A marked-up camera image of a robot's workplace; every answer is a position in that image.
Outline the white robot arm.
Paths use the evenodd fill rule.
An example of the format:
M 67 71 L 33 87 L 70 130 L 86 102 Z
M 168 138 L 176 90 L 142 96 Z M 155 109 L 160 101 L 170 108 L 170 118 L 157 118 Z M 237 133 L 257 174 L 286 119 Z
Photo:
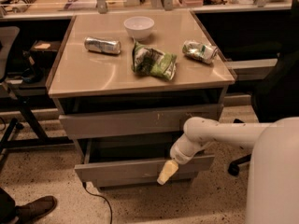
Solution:
M 213 141 L 252 150 L 245 224 L 299 224 L 299 118 L 273 123 L 220 123 L 193 117 L 170 149 L 157 182 Z

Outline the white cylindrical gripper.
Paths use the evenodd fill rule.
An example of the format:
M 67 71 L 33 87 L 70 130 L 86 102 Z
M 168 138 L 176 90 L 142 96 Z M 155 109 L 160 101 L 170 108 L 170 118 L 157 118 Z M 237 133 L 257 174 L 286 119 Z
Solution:
M 178 164 L 188 163 L 196 153 L 205 149 L 205 144 L 206 143 L 194 142 L 183 134 L 174 145 L 171 146 L 170 158 L 172 160 L 169 160 L 164 164 L 164 167 L 157 178 L 157 182 L 160 185 L 164 185 L 178 170 Z

